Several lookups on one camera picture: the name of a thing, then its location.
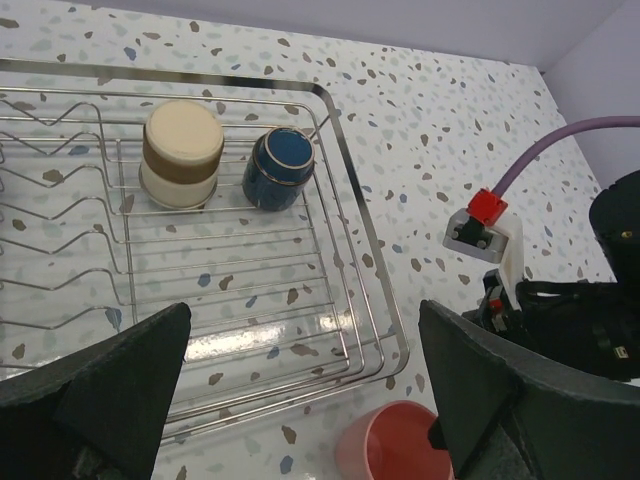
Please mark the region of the dark blue ceramic mug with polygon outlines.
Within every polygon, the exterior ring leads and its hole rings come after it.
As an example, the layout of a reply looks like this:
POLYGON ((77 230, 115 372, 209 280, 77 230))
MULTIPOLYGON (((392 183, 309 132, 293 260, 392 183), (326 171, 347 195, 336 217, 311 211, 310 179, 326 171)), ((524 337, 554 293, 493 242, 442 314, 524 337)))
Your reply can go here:
POLYGON ((244 171, 246 198, 264 211, 291 207, 315 169, 315 150, 309 137, 293 127, 277 127, 253 146, 244 171))

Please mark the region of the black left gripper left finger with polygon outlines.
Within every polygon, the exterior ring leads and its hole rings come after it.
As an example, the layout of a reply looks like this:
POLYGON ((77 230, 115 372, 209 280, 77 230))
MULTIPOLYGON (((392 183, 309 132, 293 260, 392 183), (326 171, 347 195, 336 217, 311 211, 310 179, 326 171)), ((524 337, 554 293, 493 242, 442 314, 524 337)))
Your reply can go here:
POLYGON ((2 381, 2 478, 150 478, 190 332, 176 303, 2 381))

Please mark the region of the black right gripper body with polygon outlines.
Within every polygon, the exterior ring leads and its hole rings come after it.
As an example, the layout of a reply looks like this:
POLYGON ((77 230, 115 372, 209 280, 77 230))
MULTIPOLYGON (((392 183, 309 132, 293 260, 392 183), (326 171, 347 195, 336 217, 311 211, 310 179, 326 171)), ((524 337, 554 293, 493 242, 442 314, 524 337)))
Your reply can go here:
POLYGON ((511 304, 497 271, 464 318, 566 366, 611 380, 639 376, 639 174, 601 191, 589 221, 614 273, 608 283, 523 280, 511 304))

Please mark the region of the pink plastic cup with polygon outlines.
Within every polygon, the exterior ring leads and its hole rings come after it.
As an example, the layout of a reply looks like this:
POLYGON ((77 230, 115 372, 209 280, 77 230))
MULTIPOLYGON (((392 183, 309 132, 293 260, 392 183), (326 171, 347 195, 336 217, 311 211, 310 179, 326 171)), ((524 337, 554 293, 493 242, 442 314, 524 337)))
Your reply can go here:
POLYGON ((342 433, 335 461, 343 479, 454 477, 449 454, 432 447, 436 415, 412 401, 395 401, 355 420, 342 433))

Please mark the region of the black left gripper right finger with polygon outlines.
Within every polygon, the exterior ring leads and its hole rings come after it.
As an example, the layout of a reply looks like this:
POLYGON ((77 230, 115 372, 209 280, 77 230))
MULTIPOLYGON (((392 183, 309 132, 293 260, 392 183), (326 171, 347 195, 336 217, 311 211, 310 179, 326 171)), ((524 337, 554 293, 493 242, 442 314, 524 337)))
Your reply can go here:
POLYGON ((419 332, 437 407, 428 433, 459 479, 636 479, 639 389, 495 336, 435 302, 419 332))

